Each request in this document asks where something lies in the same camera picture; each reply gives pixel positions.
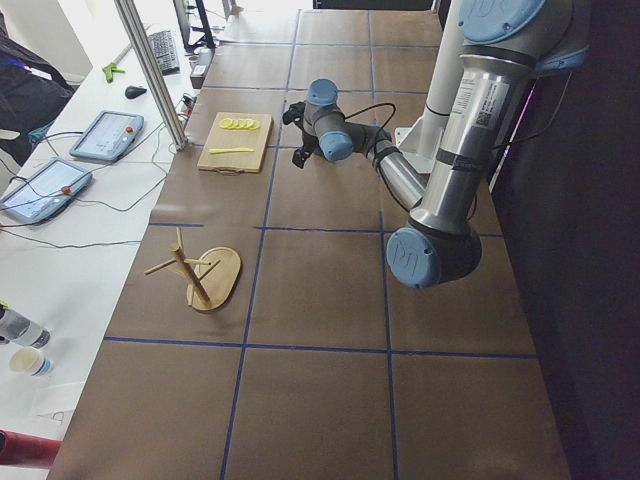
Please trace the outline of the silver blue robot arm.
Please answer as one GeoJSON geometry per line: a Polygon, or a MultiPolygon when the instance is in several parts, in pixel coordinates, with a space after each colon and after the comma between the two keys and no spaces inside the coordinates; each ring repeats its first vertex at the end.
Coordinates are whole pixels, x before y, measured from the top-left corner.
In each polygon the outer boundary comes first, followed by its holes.
{"type": "Polygon", "coordinates": [[[396,279],[418,289],[465,277],[482,255],[469,212],[507,110],[528,80],[582,64],[591,10],[588,1],[452,2],[423,114],[408,133],[415,150],[350,122],[336,85],[320,78],[282,118],[302,134],[293,163],[365,156],[409,214],[386,247],[396,279]]]}

